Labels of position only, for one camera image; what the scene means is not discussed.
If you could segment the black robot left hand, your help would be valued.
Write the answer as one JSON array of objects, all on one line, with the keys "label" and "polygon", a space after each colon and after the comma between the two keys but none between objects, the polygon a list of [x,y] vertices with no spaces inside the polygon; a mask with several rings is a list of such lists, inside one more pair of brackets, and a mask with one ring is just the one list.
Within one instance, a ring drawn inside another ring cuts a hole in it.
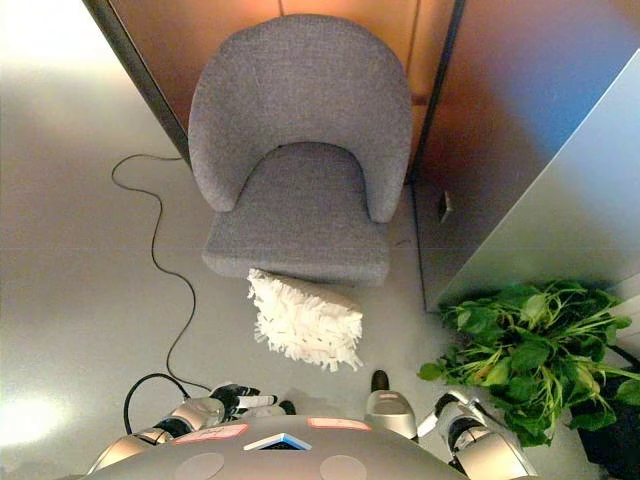
[{"label": "black robot left hand", "polygon": [[262,394],[254,387],[234,383],[219,386],[212,391],[209,397],[223,405],[223,422],[231,422],[241,418],[296,414],[296,408],[291,401],[280,401],[276,395]]}]

